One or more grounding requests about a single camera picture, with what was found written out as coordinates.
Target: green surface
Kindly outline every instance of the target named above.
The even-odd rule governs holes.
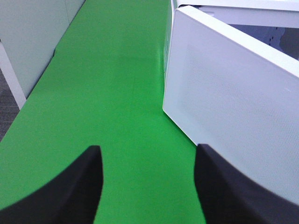
[[[205,223],[195,146],[163,113],[168,0],[87,0],[0,143],[0,208],[101,145],[95,223]]]

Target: white frame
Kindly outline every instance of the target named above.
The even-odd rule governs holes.
[[[9,61],[9,58],[7,56],[7,53],[5,51],[5,48],[3,44],[0,42],[0,68],[4,75],[4,78],[11,90],[11,93],[14,96],[14,99],[19,107],[21,109],[25,102],[26,97],[24,95],[24,92],[19,84],[18,78],[15,75],[14,69]]]

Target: floor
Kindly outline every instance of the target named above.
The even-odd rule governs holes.
[[[19,112],[19,107],[0,70],[0,141]]]

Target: perforated white panel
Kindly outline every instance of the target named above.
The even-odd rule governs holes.
[[[195,144],[299,204],[299,62],[195,10],[175,15],[164,111]]]

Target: green floor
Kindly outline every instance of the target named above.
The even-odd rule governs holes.
[[[203,224],[195,145],[163,113],[168,0],[86,0],[0,143],[0,208],[101,145],[95,223]]]

